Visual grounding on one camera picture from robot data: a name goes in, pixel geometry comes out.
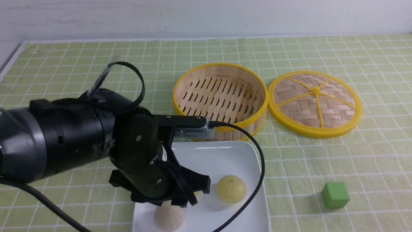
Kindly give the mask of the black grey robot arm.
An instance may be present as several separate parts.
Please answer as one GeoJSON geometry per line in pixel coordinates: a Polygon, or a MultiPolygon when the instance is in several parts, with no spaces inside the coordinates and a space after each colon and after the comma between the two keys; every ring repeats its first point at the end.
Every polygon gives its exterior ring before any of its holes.
{"type": "Polygon", "coordinates": [[[171,145],[177,129],[204,128],[196,116],[155,115],[131,100],[101,89],[91,101],[32,100],[1,114],[1,183],[28,184],[109,158],[109,183],[136,203],[179,207],[209,194],[211,179],[181,166],[171,145]]]}

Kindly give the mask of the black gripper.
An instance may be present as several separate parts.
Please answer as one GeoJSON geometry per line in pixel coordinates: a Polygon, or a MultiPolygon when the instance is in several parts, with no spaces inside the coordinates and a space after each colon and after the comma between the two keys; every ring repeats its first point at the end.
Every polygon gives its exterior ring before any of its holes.
{"type": "Polygon", "coordinates": [[[182,166],[172,143],[176,128],[201,128],[208,123],[201,116],[139,114],[128,118],[109,156],[116,167],[109,183],[130,191],[135,203],[196,205],[195,192],[209,194],[211,179],[182,166]]]}

